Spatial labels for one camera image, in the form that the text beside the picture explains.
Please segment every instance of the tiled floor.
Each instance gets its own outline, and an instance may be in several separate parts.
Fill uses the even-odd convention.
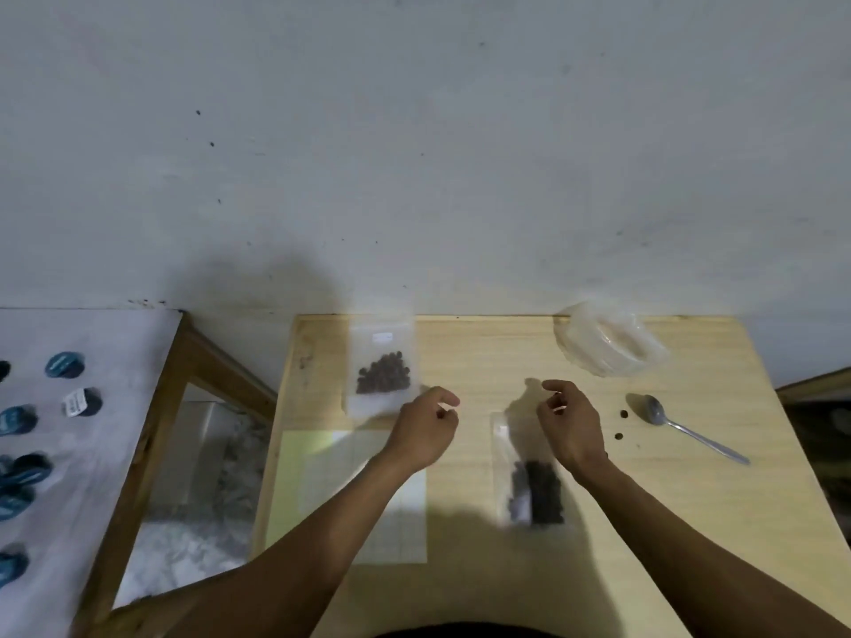
[[[268,447],[268,426],[240,415],[213,501],[148,510],[116,607],[245,563]]]

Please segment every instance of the white label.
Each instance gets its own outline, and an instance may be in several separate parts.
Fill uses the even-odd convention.
[[[86,395],[82,387],[74,389],[68,396],[62,399],[62,410],[68,417],[77,416],[86,409]]]

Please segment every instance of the forearm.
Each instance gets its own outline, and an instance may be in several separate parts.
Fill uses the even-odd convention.
[[[384,454],[371,459],[339,493],[202,600],[169,638],[309,635],[408,476]]]
[[[813,603],[698,533],[608,461],[581,481],[693,634],[851,636]]]

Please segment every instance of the person's left hand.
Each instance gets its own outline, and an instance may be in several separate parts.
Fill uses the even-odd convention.
[[[411,475],[440,459],[455,436],[458,413],[444,410],[440,403],[457,407],[461,399],[448,389],[432,387],[405,403],[381,451]]]

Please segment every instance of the spoon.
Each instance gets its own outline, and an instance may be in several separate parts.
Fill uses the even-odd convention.
[[[653,425],[665,425],[668,424],[672,428],[676,428],[681,432],[685,432],[687,435],[697,439],[704,445],[711,447],[713,450],[720,452],[725,457],[732,459],[733,461],[738,461],[739,463],[743,463],[744,465],[750,465],[750,459],[748,457],[742,456],[736,450],[731,450],[727,446],[723,446],[720,443],[716,443],[712,439],[707,439],[703,435],[699,435],[697,432],[693,432],[685,425],[680,425],[679,423],[674,423],[670,418],[665,416],[665,410],[662,409],[662,404],[653,396],[647,394],[644,396],[647,400],[647,414],[650,419],[650,423]]]

